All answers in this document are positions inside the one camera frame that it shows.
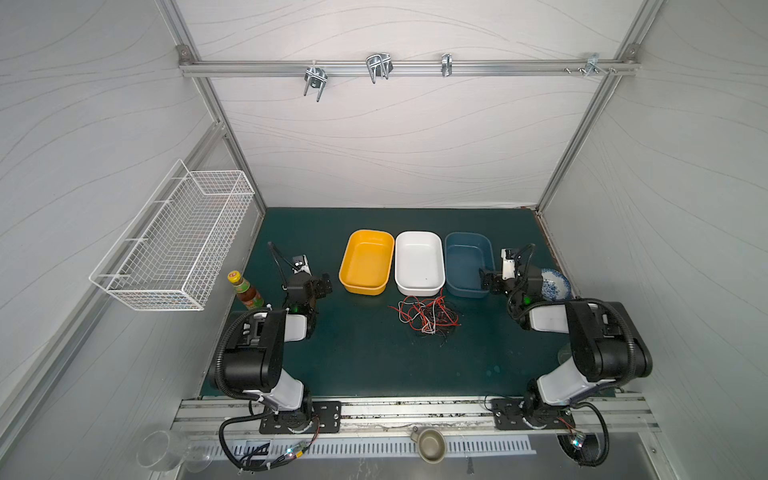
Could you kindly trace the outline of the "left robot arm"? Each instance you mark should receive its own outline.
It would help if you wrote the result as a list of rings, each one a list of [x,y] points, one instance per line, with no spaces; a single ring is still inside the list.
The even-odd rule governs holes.
[[[309,339],[317,321],[317,301],[333,290],[330,277],[300,271],[287,280],[287,306],[240,315],[222,332],[208,373],[224,395],[262,404],[275,414],[307,420],[311,395],[284,368],[285,345]]]

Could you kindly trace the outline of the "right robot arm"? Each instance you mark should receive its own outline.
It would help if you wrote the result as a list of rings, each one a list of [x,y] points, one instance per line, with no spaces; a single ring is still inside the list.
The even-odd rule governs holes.
[[[522,329],[568,336],[570,357],[531,382],[522,415],[569,408],[651,374],[651,354],[622,303],[575,297],[561,272],[513,261],[500,272],[481,269],[479,279],[483,290],[506,295],[507,314]]]

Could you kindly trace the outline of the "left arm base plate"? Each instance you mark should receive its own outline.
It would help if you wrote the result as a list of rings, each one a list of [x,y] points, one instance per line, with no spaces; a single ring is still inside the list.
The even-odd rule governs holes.
[[[338,401],[304,401],[299,409],[269,414],[261,420],[263,435],[310,433],[335,434],[340,431],[342,405]]]

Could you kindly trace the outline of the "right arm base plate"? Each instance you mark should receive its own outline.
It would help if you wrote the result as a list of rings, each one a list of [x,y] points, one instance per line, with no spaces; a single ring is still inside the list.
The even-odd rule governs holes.
[[[491,397],[485,401],[497,430],[564,430],[576,426],[572,415],[561,407],[540,404],[523,397]]]

